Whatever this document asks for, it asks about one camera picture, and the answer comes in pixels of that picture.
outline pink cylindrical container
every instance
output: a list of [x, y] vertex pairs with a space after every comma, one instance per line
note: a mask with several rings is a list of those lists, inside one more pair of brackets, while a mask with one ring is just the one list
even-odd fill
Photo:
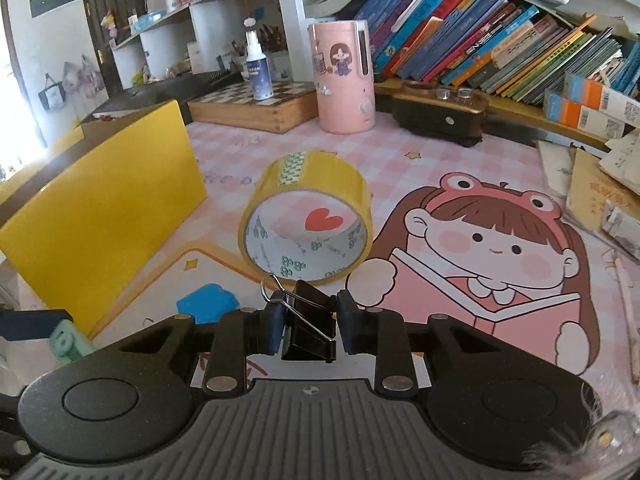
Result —
[[373, 127], [376, 102], [367, 22], [327, 22], [309, 25], [323, 130], [356, 134]]

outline black binder clip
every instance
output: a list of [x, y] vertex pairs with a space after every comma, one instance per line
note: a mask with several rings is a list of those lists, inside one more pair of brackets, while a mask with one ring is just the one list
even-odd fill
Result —
[[276, 283], [277, 290], [269, 297], [263, 280], [260, 284], [263, 298], [267, 303], [281, 303], [287, 309], [282, 359], [335, 361], [334, 298], [303, 280], [298, 280], [293, 292], [289, 292], [277, 276], [270, 274], [268, 278]]

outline cartoon girl illustration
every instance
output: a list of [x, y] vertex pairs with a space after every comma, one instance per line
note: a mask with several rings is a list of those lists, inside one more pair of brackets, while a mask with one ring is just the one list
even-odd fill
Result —
[[333, 44], [329, 51], [329, 57], [332, 63], [335, 64], [335, 73], [337, 73], [337, 75], [343, 76], [351, 73], [349, 63], [353, 62], [353, 57], [351, 56], [351, 50], [349, 50], [346, 44]]
[[407, 322], [448, 314], [580, 374], [600, 348], [584, 243], [550, 197], [506, 186], [447, 173], [415, 189], [347, 288], [362, 306]]

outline cartoon hand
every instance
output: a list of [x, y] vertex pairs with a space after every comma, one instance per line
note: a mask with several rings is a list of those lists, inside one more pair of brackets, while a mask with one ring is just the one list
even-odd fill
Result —
[[589, 339], [587, 333], [577, 323], [567, 321], [560, 327], [556, 339], [556, 364], [580, 375], [589, 363]]
[[394, 288], [397, 273], [396, 266], [387, 260], [367, 260], [349, 275], [347, 290], [357, 304], [375, 306]]

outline cartoon eye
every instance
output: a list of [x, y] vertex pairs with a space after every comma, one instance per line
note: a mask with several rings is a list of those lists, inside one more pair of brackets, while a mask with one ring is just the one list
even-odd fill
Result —
[[540, 211], [553, 211], [554, 203], [548, 196], [544, 195], [531, 195], [529, 200], [533, 207], [540, 209]]
[[476, 183], [468, 176], [453, 175], [447, 179], [447, 184], [452, 189], [469, 190], [472, 189]]

